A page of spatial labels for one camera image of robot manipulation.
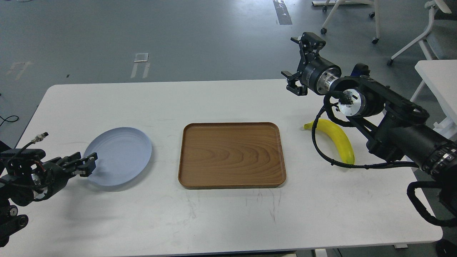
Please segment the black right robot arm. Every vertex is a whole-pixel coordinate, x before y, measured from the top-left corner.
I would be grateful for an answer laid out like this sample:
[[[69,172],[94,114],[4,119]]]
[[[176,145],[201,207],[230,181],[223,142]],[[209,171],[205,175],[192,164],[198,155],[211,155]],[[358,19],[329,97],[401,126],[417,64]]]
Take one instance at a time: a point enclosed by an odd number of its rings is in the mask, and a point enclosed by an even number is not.
[[[300,62],[294,74],[282,71],[287,90],[297,96],[311,90],[323,96],[323,106],[311,125],[318,154],[331,165],[345,168],[385,169],[416,167],[432,181],[412,182],[407,196],[419,215],[434,226],[456,226],[456,142],[426,126],[429,113],[370,77],[366,64],[357,63],[351,74],[342,76],[338,65],[319,54],[326,42],[312,32],[291,37],[299,46]],[[350,165],[331,159],[318,147],[315,130],[323,113],[343,127],[355,127],[367,138],[369,153],[383,159],[372,165]],[[439,202],[453,218],[439,220],[416,196],[418,188],[439,189]]]

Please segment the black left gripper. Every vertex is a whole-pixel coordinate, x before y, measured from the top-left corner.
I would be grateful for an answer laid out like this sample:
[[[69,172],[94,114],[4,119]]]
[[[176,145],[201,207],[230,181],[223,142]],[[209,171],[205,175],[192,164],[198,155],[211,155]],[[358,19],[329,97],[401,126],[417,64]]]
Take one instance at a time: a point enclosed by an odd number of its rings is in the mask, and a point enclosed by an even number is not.
[[[72,175],[88,177],[96,169],[97,153],[82,157],[80,152],[63,158],[56,157],[44,163],[46,174],[41,179],[41,185],[46,187],[34,189],[33,200],[47,200],[63,189]]]

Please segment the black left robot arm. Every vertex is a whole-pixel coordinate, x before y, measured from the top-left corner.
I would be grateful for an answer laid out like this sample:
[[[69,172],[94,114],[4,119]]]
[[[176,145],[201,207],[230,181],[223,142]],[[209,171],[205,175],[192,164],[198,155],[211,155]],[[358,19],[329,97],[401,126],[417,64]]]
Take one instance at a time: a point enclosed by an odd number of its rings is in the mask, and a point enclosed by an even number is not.
[[[65,157],[42,161],[46,156],[40,148],[31,145],[43,141],[48,133],[35,136],[22,148],[10,148],[1,152],[1,247],[5,247],[10,236],[25,228],[27,215],[18,213],[19,206],[50,199],[62,190],[69,179],[89,177],[96,168],[97,153],[82,157],[80,152]]]

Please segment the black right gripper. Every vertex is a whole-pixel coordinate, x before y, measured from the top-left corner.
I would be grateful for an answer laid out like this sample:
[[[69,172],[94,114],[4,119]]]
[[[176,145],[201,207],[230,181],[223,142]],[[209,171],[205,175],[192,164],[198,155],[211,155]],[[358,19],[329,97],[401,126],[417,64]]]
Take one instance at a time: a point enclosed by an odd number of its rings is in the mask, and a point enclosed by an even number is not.
[[[320,57],[319,51],[325,47],[326,41],[313,32],[304,32],[302,36],[291,37],[290,40],[299,45],[301,63],[299,71],[294,74],[281,72],[287,79],[287,90],[297,96],[306,96],[308,89],[317,95],[327,94],[342,71],[338,65]]]

